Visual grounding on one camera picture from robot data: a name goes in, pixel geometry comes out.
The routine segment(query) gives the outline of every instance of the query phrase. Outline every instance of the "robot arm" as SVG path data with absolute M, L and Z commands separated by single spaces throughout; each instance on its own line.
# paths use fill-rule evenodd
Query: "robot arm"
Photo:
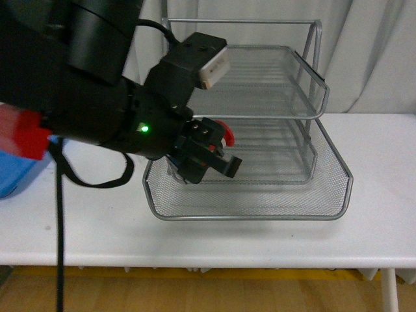
M 187 107 L 195 87 L 211 87 L 227 70 L 226 41 L 196 32 L 173 42 L 136 84 L 122 71 L 141 5 L 57 1 L 39 33 L 0 1 L 0 101 L 38 112 L 39 127 L 55 135 L 149 159 L 166 155 L 191 183 L 208 167 L 233 177 L 241 160 L 222 157 L 225 127 L 194 120 Z

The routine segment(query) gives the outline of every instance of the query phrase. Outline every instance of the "white table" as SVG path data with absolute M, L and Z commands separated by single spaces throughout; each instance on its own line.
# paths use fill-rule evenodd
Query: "white table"
M 346 214 L 330 222 L 165 222 L 146 201 L 137 157 L 128 185 L 64 184 L 66 264 L 119 267 L 416 268 L 416 116 L 326 114 L 322 123 L 354 176 Z M 118 177 L 124 158 L 70 142 L 91 183 Z M 54 165 L 0 201 L 0 264 L 55 264 Z M 406 271 L 410 278 L 414 271 Z

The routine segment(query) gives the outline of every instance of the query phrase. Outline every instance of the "black strap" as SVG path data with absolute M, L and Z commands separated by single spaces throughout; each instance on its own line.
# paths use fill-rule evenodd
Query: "black strap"
M 58 138 L 56 150 L 62 154 L 64 140 Z M 56 190 L 57 190 L 57 312 L 64 311 L 64 284 L 65 284 L 65 229 L 64 229 L 64 190 L 62 188 L 62 166 L 57 162 Z
M 135 171 L 135 164 L 133 160 L 127 154 L 122 153 L 125 158 L 125 170 L 121 177 L 100 184 L 90 184 L 82 181 L 77 177 L 75 172 L 72 170 L 72 167 L 69 164 L 68 160 L 60 152 L 59 146 L 56 143 L 50 142 L 48 150 L 52 155 L 53 159 L 60 164 L 60 167 L 62 168 L 62 173 L 65 176 L 67 176 L 68 179 L 70 179 L 72 182 L 82 187 L 92 187 L 94 189 L 111 189 L 113 187 L 120 187 L 130 181 L 133 172 Z

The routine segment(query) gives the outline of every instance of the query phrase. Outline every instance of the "wooden floor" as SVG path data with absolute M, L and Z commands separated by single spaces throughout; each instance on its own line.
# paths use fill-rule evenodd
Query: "wooden floor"
M 70 268 L 65 311 L 382 311 L 380 279 L 353 270 Z M 416 285 L 398 283 L 401 312 L 416 311 Z M 0 311 L 55 308 L 53 268 L 17 268 L 0 288 Z

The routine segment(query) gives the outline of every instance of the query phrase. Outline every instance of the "table leg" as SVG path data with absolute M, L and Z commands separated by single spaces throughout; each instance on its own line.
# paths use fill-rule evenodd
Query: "table leg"
M 383 312 L 398 312 L 396 271 L 393 268 L 382 268 Z

